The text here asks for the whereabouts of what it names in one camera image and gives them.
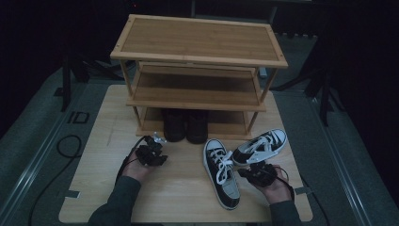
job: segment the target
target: table leg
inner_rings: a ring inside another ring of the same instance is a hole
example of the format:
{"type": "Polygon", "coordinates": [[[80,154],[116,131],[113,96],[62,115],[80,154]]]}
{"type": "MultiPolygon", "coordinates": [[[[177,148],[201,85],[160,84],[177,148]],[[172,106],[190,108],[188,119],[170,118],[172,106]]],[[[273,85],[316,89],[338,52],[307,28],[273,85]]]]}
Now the table leg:
{"type": "Polygon", "coordinates": [[[138,114],[138,110],[136,106],[133,106],[133,110],[135,111],[136,119],[137,119],[137,125],[138,127],[141,128],[141,120],[140,120],[140,115],[138,114]]]}
{"type": "Polygon", "coordinates": [[[264,98],[266,98],[267,92],[270,89],[270,86],[273,83],[274,78],[276,77],[277,72],[279,71],[279,69],[273,69],[272,73],[269,76],[269,79],[267,80],[266,86],[264,87],[264,90],[262,92],[262,96],[261,96],[261,103],[263,103],[264,98]]]}
{"type": "Polygon", "coordinates": [[[120,61],[120,67],[122,68],[123,77],[126,82],[127,90],[129,91],[129,96],[132,97],[133,91],[132,91],[132,86],[130,84],[129,73],[127,72],[127,68],[126,68],[126,60],[120,61]]]}
{"type": "Polygon", "coordinates": [[[255,123],[256,118],[258,117],[258,113],[259,112],[253,113],[252,119],[250,120],[249,126],[247,128],[247,134],[250,133],[250,131],[252,130],[253,124],[255,123]]]}

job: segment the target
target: canvas sneaker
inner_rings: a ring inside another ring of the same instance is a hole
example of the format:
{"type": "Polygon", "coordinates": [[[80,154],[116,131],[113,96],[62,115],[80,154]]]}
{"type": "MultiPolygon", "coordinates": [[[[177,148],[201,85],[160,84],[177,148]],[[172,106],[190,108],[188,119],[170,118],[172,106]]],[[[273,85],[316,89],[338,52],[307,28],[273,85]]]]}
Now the canvas sneaker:
{"type": "Polygon", "coordinates": [[[185,138],[193,144],[205,143],[208,139],[208,111],[188,110],[185,138]]]}
{"type": "Polygon", "coordinates": [[[273,129],[240,145],[232,154],[236,166],[247,166],[271,158],[279,153],[287,142],[287,135],[273,129]]]}
{"type": "Polygon", "coordinates": [[[235,209],[240,202],[231,155],[232,151],[226,152],[224,145],[217,139],[209,139],[203,149],[203,166],[211,178],[221,206],[227,210],[235,209]]]}
{"type": "Polygon", "coordinates": [[[162,109],[164,118],[164,136],[169,142],[177,142],[185,138],[184,110],[162,109]]]}

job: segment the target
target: sleeve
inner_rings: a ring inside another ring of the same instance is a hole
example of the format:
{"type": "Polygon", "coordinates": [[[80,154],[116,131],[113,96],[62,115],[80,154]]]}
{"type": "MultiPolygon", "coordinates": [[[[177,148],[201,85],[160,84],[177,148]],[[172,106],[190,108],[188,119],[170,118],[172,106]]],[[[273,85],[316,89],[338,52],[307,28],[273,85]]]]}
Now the sleeve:
{"type": "Polygon", "coordinates": [[[106,204],[100,206],[88,220],[89,226],[130,226],[141,183],[134,178],[121,176],[106,204]]]}
{"type": "Polygon", "coordinates": [[[273,226],[302,225],[293,201],[278,202],[270,205],[273,226]]]}

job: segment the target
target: wooden shoe rack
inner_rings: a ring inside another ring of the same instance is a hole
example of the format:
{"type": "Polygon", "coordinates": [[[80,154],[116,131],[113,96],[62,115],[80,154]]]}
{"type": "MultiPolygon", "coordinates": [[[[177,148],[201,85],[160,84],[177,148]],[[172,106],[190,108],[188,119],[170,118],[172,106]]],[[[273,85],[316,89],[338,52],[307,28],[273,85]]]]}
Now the wooden shoe rack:
{"type": "Polygon", "coordinates": [[[288,67],[269,24],[130,15],[119,59],[138,136],[162,135],[161,108],[206,109],[209,137],[250,139],[278,69],[288,67]],[[133,81],[126,60],[136,61],[133,81]],[[258,70],[271,69],[264,90],[258,70]]]}

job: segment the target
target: black sneaker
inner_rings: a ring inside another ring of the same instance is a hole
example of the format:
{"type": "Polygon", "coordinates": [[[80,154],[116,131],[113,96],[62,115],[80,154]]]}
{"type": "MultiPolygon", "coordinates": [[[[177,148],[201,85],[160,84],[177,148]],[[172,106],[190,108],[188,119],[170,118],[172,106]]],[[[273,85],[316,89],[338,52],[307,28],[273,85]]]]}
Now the black sneaker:
{"type": "Polygon", "coordinates": [[[236,166],[246,166],[271,158],[279,153],[287,142],[287,135],[280,129],[266,133],[240,145],[232,154],[236,166]]]}
{"type": "Polygon", "coordinates": [[[220,204],[227,210],[237,207],[240,192],[232,172],[232,152],[226,152],[217,139],[210,139],[203,148],[203,166],[211,178],[220,204]]]}
{"type": "Polygon", "coordinates": [[[188,110],[186,132],[186,138],[191,143],[204,143],[208,139],[208,111],[188,110]]]}
{"type": "Polygon", "coordinates": [[[164,136],[169,142],[177,142],[185,138],[184,110],[174,108],[162,109],[164,118],[164,136]]]}

